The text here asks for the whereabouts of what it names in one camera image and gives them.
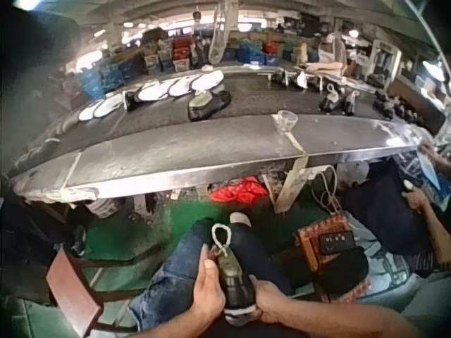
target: jeans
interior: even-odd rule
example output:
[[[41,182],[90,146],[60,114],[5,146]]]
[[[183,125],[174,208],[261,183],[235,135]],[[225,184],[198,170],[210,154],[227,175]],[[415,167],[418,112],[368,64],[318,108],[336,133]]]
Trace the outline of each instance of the jeans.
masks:
[[[147,290],[130,302],[129,309],[140,331],[165,323],[192,305],[192,290],[197,277],[203,244],[213,244],[211,220],[198,220],[180,240],[170,256],[153,276]],[[270,261],[263,244],[245,224],[233,223],[230,248],[242,269],[259,280],[274,283],[286,295],[294,293],[288,279]]]

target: chair backrest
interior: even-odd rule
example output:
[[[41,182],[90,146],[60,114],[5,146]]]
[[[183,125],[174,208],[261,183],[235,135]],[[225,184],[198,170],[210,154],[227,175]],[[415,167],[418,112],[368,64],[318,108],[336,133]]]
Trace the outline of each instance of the chair backrest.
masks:
[[[103,303],[77,261],[63,249],[50,266],[47,283],[68,322],[80,337],[86,337],[102,314]]]

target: green floor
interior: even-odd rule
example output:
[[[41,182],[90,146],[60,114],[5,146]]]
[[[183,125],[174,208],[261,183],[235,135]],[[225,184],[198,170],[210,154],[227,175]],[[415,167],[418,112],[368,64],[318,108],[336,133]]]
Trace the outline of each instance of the green floor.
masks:
[[[87,233],[86,258],[129,259],[162,239],[169,239],[170,243],[160,254],[133,267],[106,269],[95,289],[104,291],[146,287],[159,264],[174,250],[194,221],[208,217],[227,223],[230,213],[237,210],[243,210],[243,206],[179,201],[159,208],[152,224],[133,222],[122,214],[93,221]],[[270,254],[292,246],[292,234],[296,229],[327,216],[312,200],[310,189],[303,190],[286,214],[274,215],[267,201],[246,208],[245,213]],[[84,272],[87,279],[91,280],[96,270],[84,269]],[[108,303],[100,321],[112,323],[122,305],[123,302]],[[3,318],[12,316],[12,326],[17,337],[77,337],[57,308],[8,298],[4,300],[3,309]],[[131,325],[133,320],[127,315],[121,324]],[[91,337],[117,336],[93,331]]]

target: stainless steel counter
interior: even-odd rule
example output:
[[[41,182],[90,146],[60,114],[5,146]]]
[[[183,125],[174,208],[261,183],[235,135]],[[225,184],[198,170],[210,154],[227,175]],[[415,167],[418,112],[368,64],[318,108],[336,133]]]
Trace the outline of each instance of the stainless steel counter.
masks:
[[[299,115],[292,136],[309,154],[309,167],[389,156],[431,137],[413,125],[324,115]],[[12,182],[29,200],[74,202],[289,170],[302,156],[272,116],[240,116],[112,139],[43,163]]]

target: plastic cup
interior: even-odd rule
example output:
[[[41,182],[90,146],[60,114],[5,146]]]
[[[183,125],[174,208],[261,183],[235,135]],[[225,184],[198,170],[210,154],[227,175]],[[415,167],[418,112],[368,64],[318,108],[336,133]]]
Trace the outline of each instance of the plastic cup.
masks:
[[[277,117],[277,128],[281,132],[291,132],[297,122],[297,115],[291,111],[279,111]]]

